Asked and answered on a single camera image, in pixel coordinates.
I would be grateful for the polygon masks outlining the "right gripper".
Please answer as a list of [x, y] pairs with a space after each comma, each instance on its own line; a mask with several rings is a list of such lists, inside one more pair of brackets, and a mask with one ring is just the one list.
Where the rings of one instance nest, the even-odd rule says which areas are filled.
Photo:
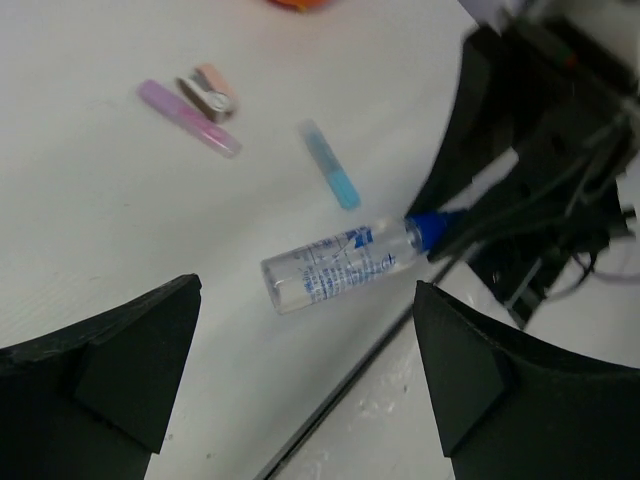
[[430, 249], [477, 246], [472, 270], [509, 310], [534, 310], [567, 262], [627, 238], [616, 180], [637, 153], [639, 77], [570, 22], [481, 26], [462, 44], [458, 88], [431, 171], [409, 208], [435, 210], [502, 153], [517, 162]]

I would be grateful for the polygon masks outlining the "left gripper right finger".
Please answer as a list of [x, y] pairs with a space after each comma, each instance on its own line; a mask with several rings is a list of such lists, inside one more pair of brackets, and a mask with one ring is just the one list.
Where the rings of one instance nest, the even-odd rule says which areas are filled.
[[635, 479], [639, 372], [539, 340], [419, 282], [413, 318], [458, 479]]

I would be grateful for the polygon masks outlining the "light blue highlighter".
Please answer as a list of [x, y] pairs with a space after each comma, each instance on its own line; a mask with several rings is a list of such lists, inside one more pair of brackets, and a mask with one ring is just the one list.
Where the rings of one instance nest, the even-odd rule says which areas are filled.
[[359, 193], [316, 123], [305, 120], [298, 129], [340, 207], [349, 211], [358, 208], [361, 205]]

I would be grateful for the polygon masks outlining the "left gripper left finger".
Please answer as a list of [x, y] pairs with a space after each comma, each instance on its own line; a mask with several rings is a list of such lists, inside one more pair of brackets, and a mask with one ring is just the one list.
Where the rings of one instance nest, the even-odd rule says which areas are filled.
[[181, 275], [2, 348], [2, 478], [144, 478], [165, 439], [201, 288], [197, 275]]

